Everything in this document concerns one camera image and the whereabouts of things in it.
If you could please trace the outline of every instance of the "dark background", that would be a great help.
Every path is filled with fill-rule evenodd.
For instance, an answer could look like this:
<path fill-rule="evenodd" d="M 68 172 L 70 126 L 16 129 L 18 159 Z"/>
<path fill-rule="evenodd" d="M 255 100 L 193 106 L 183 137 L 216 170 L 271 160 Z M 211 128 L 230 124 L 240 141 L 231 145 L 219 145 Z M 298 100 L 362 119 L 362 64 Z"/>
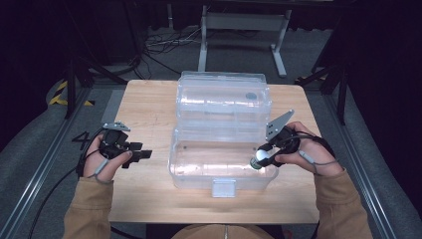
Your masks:
<path fill-rule="evenodd" d="M 165 4 L 127 2 L 125 8 L 119 1 L 3 1 L 0 150 L 47 108 L 46 93 L 63 77 L 73 54 L 104 66 L 124 63 L 142 49 L 128 31 L 126 16 L 137 19 L 138 25 L 133 26 L 137 40 L 148 26 L 168 27 Z M 290 27 L 335 28 L 318 64 L 347 63 L 349 86 L 369 131 L 421 215 L 422 38 L 418 8 L 410 1 L 365 2 L 370 3 L 365 11 L 345 14 L 327 9 L 297 10 Z M 197 5 L 173 6 L 174 29 L 198 25 L 200 9 Z M 314 14 L 319 15 L 319 21 L 308 21 Z"/>

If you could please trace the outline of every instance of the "black cable on floor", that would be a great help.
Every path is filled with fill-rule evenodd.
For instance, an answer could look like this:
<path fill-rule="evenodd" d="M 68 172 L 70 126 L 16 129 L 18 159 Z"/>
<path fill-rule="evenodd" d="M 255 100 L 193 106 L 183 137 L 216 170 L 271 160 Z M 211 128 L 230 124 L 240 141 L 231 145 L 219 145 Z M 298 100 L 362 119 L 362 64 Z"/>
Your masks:
<path fill-rule="evenodd" d="M 153 40 L 146 40 L 145 41 L 145 49 L 148 52 L 148 54 L 161 54 L 161 53 L 169 53 L 173 51 L 175 48 L 180 46 L 186 46 L 188 44 L 191 44 L 192 42 L 195 42 L 195 39 L 199 36 L 201 28 L 196 29 L 195 31 L 186 33 L 186 35 L 182 35 L 183 33 L 180 32 L 179 36 L 176 38 L 172 38 L 175 34 L 172 33 L 170 37 L 163 40 L 163 38 L 160 35 L 152 35 L 149 38 L 154 38 Z M 161 50 L 152 50 L 150 48 L 152 47 L 158 47 L 160 45 L 163 45 Z"/>
<path fill-rule="evenodd" d="M 143 239 L 142 237 L 135 237 L 135 236 L 132 236 L 132 235 L 127 234 L 125 232 L 122 232 L 122 231 L 118 230 L 115 227 L 111 227 L 110 229 L 111 229 L 111 232 L 114 232 L 115 234 L 120 235 L 120 236 L 123 236 L 125 238 L 129 238 L 129 239 Z"/>
<path fill-rule="evenodd" d="M 31 229 L 29 231 L 28 239 L 32 238 L 32 234 L 34 233 L 35 225 L 37 225 L 38 218 L 40 217 L 41 211 L 43 210 L 44 205 L 46 205 L 47 201 L 49 200 L 50 196 L 53 194 L 54 190 L 59 186 L 59 184 L 65 180 L 66 177 L 68 177 L 72 172 L 77 169 L 76 167 L 69 170 L 56 184 L 53 186 L 53 188 L 49 191 L 49 194 L 47 194 L 46 198 L 44 198 L 43 202 L 41 203 L 40 208 L 38 208 L 37 214 L 35 215 L 34 221 L 32 222 Z"/>
<path fill-rule="evenodd" d="M 137 68 L 135 68 L 133 71 L 134 74 L 139 77 L 140 80 L 145 80 L 145 77 L 137 70 Z"/>
<path fill-rule="evenodd" d="M 162 63 L 161 63 L 161 62 L 159 62 L 158 60 L 155 60 L 154 58 L 152 58 L 152 57 L 151 57 L 151 56 L 149 56 L 148 54 L 145 54 L 145 56 L 146 56 L 146 57 L 148 57 L 149 59 L 151 59 L 152 61 L 154 61 L 154 62 L 158 63 L 159 65 L 163 66 L 164 68 L 166 68 L 166 69 L 168 69 L 168 70 L 170 70 L 170 71 L 172 71 L 172 72 L 174 72 L 174 73 L 176 73 L 176 74 L 178 74 L 178 75 L 180 75 L 180 74 L 181 74 L 180 72 L 177 72 L 176 70 L 173 70 L 173 69 L 171 69 L 170 67 L 167 67 L 166 65 L 162 64 Z"/>
<path fill-rule="evenodd" d="M 130 60 L 130 62 L 128 63 L 128 67 L 119 71 L 115 71 L 115 72 L 111 72 L 112 74 L 116 75 L 116 76 L 120 76 L 129 72 L 134 71 L 140 64 L 140 58 L 139 56 L 134 56 L 134 58 L 132 60 Z M 99 73 L 99 72 L 90 72 L 92 75 L 96 76 L 96 77 L 106 77 L 104 74 Z"/>

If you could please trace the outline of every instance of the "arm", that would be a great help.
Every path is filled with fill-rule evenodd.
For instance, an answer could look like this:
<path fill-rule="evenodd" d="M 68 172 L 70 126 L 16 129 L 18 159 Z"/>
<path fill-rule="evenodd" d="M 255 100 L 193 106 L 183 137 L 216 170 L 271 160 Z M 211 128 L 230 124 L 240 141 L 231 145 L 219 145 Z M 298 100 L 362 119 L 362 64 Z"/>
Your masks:
<path fill-rule="evenodd" d="M 288 126 L 297 132 L 315 135 L 300 122 Z M 311 139 L 301 139 L 300 150 L 316 164 L 309 163 L 298 152 L 277 155 L 275 160 L 296 164 L 315 174 L 319 210 L 317 238 L 372 238 L 366 211 L 347 171 L 322 145 Z"/>
<path fill-rule="evenodd" d="M 98 152 L 101 140 L 101 135 L 96 137 L 87 152 L 84 177 L 80 178 L 65 215 L 63 238 L 110 238 L 108 214 L 112 202 L 112 178 L 118 168 L 131 158 L 131 151 L 110 160 L 97 177 L 90 177 L 104 160 Z"/>
<path fill-rule="evenodd" d="M 365 209 L 347 171 L 315 176 L 317 238 L 372 238 Z"/>

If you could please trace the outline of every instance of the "black cable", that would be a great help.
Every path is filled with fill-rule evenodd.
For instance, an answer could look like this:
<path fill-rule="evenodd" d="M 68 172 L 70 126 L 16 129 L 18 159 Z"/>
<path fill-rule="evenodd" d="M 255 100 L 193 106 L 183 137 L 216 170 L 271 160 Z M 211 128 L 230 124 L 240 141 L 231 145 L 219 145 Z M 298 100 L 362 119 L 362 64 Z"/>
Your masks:
<path fill-rule="evenodd" d="M 306 135 L 309 135 L 309 136 L 313 136 L 312 134 L 310 134 L 310 133 L 308 133 L 308 132 L 305 132 L 305 131 L 296 131 L 297 133 L 303 133 L 303 134 L 306 134 Z"/>
<path fill-rule="evenodd" d="M 95 152 L 98 152 L 98 151 L 100 151 L 100 148 L 99 148 L 99 149 L 97 149 L 97 150 L 94 150 L 94 151 L 90 152 L 90 154 L 88 154 L 88 155 L 85 157 L 85 159 L 89 158 L 91 155 L 93 155 Z"/>
<path fill-rule="evenodd" d="M 129 72 L 133 71 L 133 69 L 135 69 L 137 67 L 137 65 L 129 66 L 126 69 L 122 69 L 122 70 L 111 72 L 111 73 L 114 74 L 114 75 L 116 75 L 116 76 L 120 76 L 120 75 L 123 75 L 123 74 L 126 74 L 126 73 L 129 73 Z M 95 77 L 102 77 L 102 76 L 104 76 L 104 74 L 101 74 L 99 72 L 90 72 L 90 73 L 92 75 L 94 75 Z"/>
<path fill-rule="evenodd" d="M 88 151 L 88 148 L 90 147 L 90 145 L 91 145 L 91 143 L 93 143 L 93 141 L 94 141 L 94 138 L 96 138 L 99 134 L 100 134 L 100 132 L 102 132 L 104 129 L 103 128 L 100 128 L 95 134 L 94 134 L 94 136 L 91 138 L 91 140 L 90 140 L 90 143 L 89 144 L 87 144 L 86 145 L 86 147 L 84 148 L 84 151 L 83 151 L 83 155 L 86 155 L 87 154 L 87 151 Z M 54 190 L 59 186 L 59 184 L 60 183 L 62 183 L 62 181 L 66 178 L 66 177 L 68 177 L 73 171 L 75 171 L 77 169 L 77 166 L 75 166 L 74 168 L 72 168 L 71 170 L 69 170 L 62 178 L 60 178 L 60 180 L 58 181 L 58 182 L 56 182 L 56 184 L 53 186 L 53 188 L 49 191 L 49 193 L 47 194 L 47 196 L 46 196 L 46 198 L 44 198 L 44 200 L 43 200 L 43 202 L 41 203 L 41 206 L 40 206 L 40 208 L 38 208 L 38 211 L 37 211 L 37 214 L 35 215 L 35 218 L 34 218 L 34 220 L 33 220 L 33 222 L 32 222 L 32 226 L 31 226 L 31 229 L 30 229 L 30 231 L 29 231 L 29 234 L 28 234 L 28 239 L 30 239 L 30 238 L 32 238 L 32 235 L 33 235 L 33 233 L 34 233 L 34 229 L 35 229 L 35 226 L 37 225 L 37 221 L 38 221 L 38 218 L 40 217 L 40 215 L 41 215 L 41 211 L 43 210 L 43 208 L 44 208 L 44 206 L 45 206 L 45 204 L 47 203 L 47 201 L 49 200 L 49 198 L 50 198 L 50 196 L 53 194 L 53 192 L 54 192 Z"/>
<path fill-rule="evenodd" d="M 43 210 L 44 205 L 47 203 L 50 196 L 53 194 L 54 190 L 59 186 L 59 184 L 68 177 L 72 172 L 74 172 L 76 167 L 69 170 L 50 190 L 49 194 L 47 194 L 46 198 L 44 198 L 43 202 L 41 203 L 40 208 L 37 211 L 37 214 L 35 215 L 34 221 L 32 222 L 31 230 L 29 231 L 28 239 L 32 238 L 32 234 L 34 233 L 35 226 L 37 225 L 38 218 L 41 215 L 41 211 Z"/>
<path fill-rule="evenodd" d="M 135 237 L 135 236 L 132 236 L 132 235 L 127 234 L 127 233 L 125 233 L 125 232 L 122 232 L 122 231 L 120 231 L 120 230 L 118 230 L 117 228 L 112 227 L 112 226 L 110 227 L 110 229 L 111 229 L 111 231 L 112 231 L 112 232 L 114 232 L 115 234 L 120 235 L 120 236 L 123 236 L 123 237 L 125 237 L 125 238 L 129 238 L 129 239 L 143 239 L 142 237 Z"/>
<path fill-rule="evenodd" d="M 311 239 L 317 239 L 317 230 L 319 229 L 319 221 L 316 224 L 316 229 L 313 233 L 313 235 L 311 236 Z"/>
<path fill-rule="evenodd" d="M 94 70 L 96 70 L 97 72 L 100 72 L 101 74 L 105 75 L 106 77 L 110 78 L 111 80 L 115 81 L 116 83 L 119 83 L 121 85 L 127 85 L 127 80 L 122 79 L 116 75 L 114 75 L 113 73 L 111 73 L 109 70 L 107 70 L 106 68 L 101 67 L 100 65 L 94 64 L 91 61 L 88 61 L 87 59 L 78 56 L 78 61 L 85 64 L 88 67 L 93 68 Z"/>
<path fill-rule="evenodd" d="M 309 134 L 309 135 L 296 135 L 296 136 L 291 136 L 291 137 L 288 137 L 286 139 L 280 140 L 280 141 L 278 141 L 278 143 L 287 142 L 287 141 L 290 141 L 290 140 L 296 139 L 296 138 L 310 138 L 310 139 L 312 139 L 314 137 L 311 134 Z"/>
<path fill-rule="evenodd" d="M 154 62 L 158 63 L 159 65 L 163 66 L 164 68 L 166 68 L 166 69 L 168 69 L 168 70 L 170 70 L 170 71 L 172 71 L 172 72 L 174 72 L 174 73 L 176 73 L 176 74 L 178 74 L 178 75 L 180 75 L 180 74 L 181 74 L 180 72 L 177 72 L 176 70 L 173 70 L 173 69 L 171 69 L 170 67 L 167 67 L 166 65 L 162 64 L 161 62 L 159 62 L 159 61 L 155 60 L 154 58 L 152 58 L 152 57 L 151 57 L 151 56 L 149 56 L 148 54 L 145 54 L 145 56 L 146 56 L 146 57 L 148 57 L 149 59 L 151 59 L 152 61 L 154 61 Z"/>
<path fill-rule="evenodd" d="M 147 79 L 150 80 L 151 77 L 152 77 L 152 73 L 151 73 L 151 70 L 149 69 L 149 64 L 143 58 L 141 58 L 141 60 L 146 64 L 146 69 L 148 70 L 148 78 Z"/>
<path fill-rule="evenodd" d="M 133 71 L 137 77 L 139 77 L 141 80 L 145 80 L 145 77 L 137 69 L 133 69 Z"/>
<path fill-rule="evenodd" d="M 193 32 L 180 32 L 181 34 L 186 34 L 187 36 L 190 36 L 192 33 L 194 33 L 195 31 L 193 31 Z M 155 37 L 159 37 L 160 38 L 160 40 L 159 41 L 155 41 L 155 43 L 157 43 L 157 42 L 166 42 L 166 41 L 168 41 L 168 39 L 171 37 L 168 37 L 167 38 L 167 40 L 162 40 L 162 35 L 171 35 L 171 36 L 173 36 L 174 35 L 174 33 L 162 33 L 162 34 L 155 34 L 155 35 L 149 35 L 148 37 L 147 37 L 147 39 L 146 39 L 146 41 L 149 41 L 148 40 L 148 38 L 155 38 Z"/>
<path fill-rule="evenodd" d="M 186 45 L 191 44 L 192 42 L 194 42 L 194 40 L 198 37 L 198 35 L 200 33 L 199 30 L 200 30 L 200 28 L 196 29 L 195 31 L 186 33 L 185 36 L 183 36 L 182 35 L 182 32 L 180 32 L 179 33 L 179 36 L 177 38 L 170 39 L 174 35 L 174 33 L 173 33 L 170 37 L 168 37 L 165 40 L 163 40 L 161 38 L 160 41 L 156 41 L 156 40 L 155 41 L 152 41 L 149 44 L 149 46 L 146 45 L 146 43 L 145 43 L 145 48 L 148 50 L 149 53 L 154 53 L 154 54 L 169 53 L 169 52 L 173 51 L 174 49 L 176 49 L 177 47 L 186 46 Z M 162 49 L 160 51 L 149 49 L 151 47 L 155 47 L 155 46 L 158 46 L 158 45 L 163 45 L 163 47 L 162 47 Z"/>

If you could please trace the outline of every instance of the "beige sleeve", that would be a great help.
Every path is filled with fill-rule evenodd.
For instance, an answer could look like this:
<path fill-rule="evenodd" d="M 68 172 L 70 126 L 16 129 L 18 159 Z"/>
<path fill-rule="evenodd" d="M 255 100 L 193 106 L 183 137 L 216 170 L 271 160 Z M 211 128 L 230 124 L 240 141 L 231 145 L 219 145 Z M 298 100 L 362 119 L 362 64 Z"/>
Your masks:
<path fill-rule="evenodd" d="M 366 211 L 347 171 L 336 176 L 315 176 L 319 210 L 317 238 L 372 238 Z"/>
<path fill-rule="evenodd" d="M 110 238 L 112 189 L 112 183 L 101 184 L 93 178 L 81 177 L 65 215 L 63 238 Z"/>

